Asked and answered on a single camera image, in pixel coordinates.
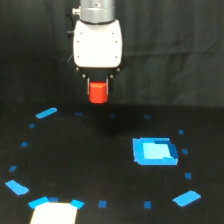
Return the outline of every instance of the blue tape piece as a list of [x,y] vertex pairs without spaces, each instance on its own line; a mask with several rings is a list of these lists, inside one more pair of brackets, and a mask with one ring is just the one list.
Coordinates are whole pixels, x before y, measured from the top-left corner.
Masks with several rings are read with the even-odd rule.
[[182,152],[183,152],[184,155],[187,155],[188,154],[187,149],[182,149]]
[[11,166],[11,168],[9,169],[9,171],[10,171],[10,172],[13,172],[13,171],[16,170],[16,168],[17,168],[17,166]]
[[36,117],[39,119],[42,119],[42,118],[47,117],[55,112],[57,112],[57,108],[50,108],[48,110],[45,110],[45,111],[37,114]]
[[177,158],[163,158],[163,159],[145,159],[143,144],[144,143],[155,143],[155,141],[170,141],[169,138],[141,138],[133,139],[133,151],[134,151],[134,162],[140,165],[177,165]]
[[43,197],[43,198],[39,198],[39,199],[37,199],[35,201],[29,202],[28,204],[29,204],[30,208],[34,209],[38,205],[42,205],[42,204],[44,204],[46,202],[49,202],[48,198],[47,197]]
[[191,173],[185,173],[186,179],[191,179]]
[[169,150],[170,150],[170,155],[173,158],[178,158],[178,153],[177,153],[177,148],[174,144],[168,144]]
[[14,180],[10,180],[9,182],[6,182],[5,185],[9,187],[17,195],[23,195],[29,191],[28,188],[23,187],[22,185],[18,184]]
[[144,208],[146,209],[151,209],[151,202],[150,201],[145,201],[145,206]]
[[48,200],[49,200],[49,202],[58,202],[59,198],[51,197],[51,198],[48,198]]
[[180,135],[184,135],[184,131],[183,130],[179,130],[179,134]]
[[144,115],[143,117],[144,117],[144,118],[147,118],[147,119],[151,118],[150,115]]
[[82,208],[82,206],[84,205],[85,203],[81,202],[81,201],[77,201],[77,200],[73,200],[71,202],[71,205],[73,205],[74,207],[80,209]]
[[23,142],[23,143],[21,144],[21,147],[27,147],[27,145],[28,145],[28,142]]
[[106,208],[107,207],[107,201],[99,201],[99,208]]
[[199,198],[201,198],[201,195],[197,194],[194,191],[188,191],[187,193],[182,194],[177,198],[174,198],[173,201],[176,202],[179,206],[183,207]]
[[30,128],[34,128],[35,127],[35,124],[30,124]]
[[82,113],[81,112],[76,112],[75,115],[82,116]]
[[170,155],[173,158],[178,158],[177,148],[174,144],[171,144],[170,141],[155,141],[155,144],[167,144],[170,150]]

